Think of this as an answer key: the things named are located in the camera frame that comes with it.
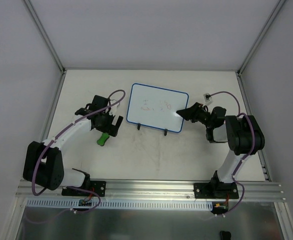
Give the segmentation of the green black whiteboard eraser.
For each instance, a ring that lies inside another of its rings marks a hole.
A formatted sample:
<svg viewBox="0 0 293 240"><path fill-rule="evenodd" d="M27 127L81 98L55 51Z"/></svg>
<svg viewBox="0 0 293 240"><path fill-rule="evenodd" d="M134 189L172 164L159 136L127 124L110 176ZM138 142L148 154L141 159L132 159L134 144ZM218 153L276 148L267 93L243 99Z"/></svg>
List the green black whiteboard eraser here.
<svg viewBox="0 0 293 240"><path fill-rule="evenodd" d="M103 146L106 144L106 142L107 142L107 140L108 140L109 138L110 138L110 135L109 135L109 134L107 134L107 133L102 133L101 136L100 136L100 138L96 141L96 143L97 143L99 146L103 147Z"/></svg>

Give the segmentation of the blue framed whiteboard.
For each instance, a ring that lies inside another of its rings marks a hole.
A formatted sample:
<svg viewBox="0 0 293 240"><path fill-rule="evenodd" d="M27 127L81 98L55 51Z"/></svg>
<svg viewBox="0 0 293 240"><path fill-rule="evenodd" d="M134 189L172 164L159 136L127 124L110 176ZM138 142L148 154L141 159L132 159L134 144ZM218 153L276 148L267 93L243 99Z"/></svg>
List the blue framed whiteboard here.
<svg viewBox="0 0 293 240"><path fill-rule="evenodd" d="M177 111L186 109L188 102L189 94L186 92L134 83L126 120L131 124L180 133L184 119Z"/></svg>

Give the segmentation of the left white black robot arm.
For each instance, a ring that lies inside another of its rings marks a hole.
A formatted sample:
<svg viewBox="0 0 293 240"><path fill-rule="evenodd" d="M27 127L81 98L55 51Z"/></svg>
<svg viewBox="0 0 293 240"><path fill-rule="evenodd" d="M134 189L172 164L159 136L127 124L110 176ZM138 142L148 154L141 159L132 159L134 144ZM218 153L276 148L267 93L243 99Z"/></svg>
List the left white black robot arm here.
<svg viewBox="0 0 293 240"><path fill-rule="evenodd" d="M79 169L65 169L63 153L72 141L92 130L101 132L97 144L105 145L110 137L116 137L123 117L119 116L113 124L116 109L121 100L95 95L92 102L75 112L75 119L58 134L42 142L33 141L27 147L23 178L31 183L34 196L40 196L45 190L65 187L79 195L91 194L90 174Z"/></svg>

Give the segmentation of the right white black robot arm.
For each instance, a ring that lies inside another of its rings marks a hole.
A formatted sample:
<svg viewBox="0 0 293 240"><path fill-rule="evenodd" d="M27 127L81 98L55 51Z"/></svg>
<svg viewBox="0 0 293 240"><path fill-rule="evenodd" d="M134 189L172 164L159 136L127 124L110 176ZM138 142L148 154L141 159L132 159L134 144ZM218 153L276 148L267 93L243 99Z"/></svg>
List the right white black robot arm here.
<svg viewBox="0 0 293 240"><path fill-rule="evenodd" d="M227 143L229 147L223 164L214 172L210 181L193 184L194 197L238 199L236 177L239 171L250 156L265 146L264 134L255 117L245 113L226 115L227 110L220 106L209 112L205 105L198 102L176 113L186 121L203 124L206 127L206 139L210 143Z"/></svg>

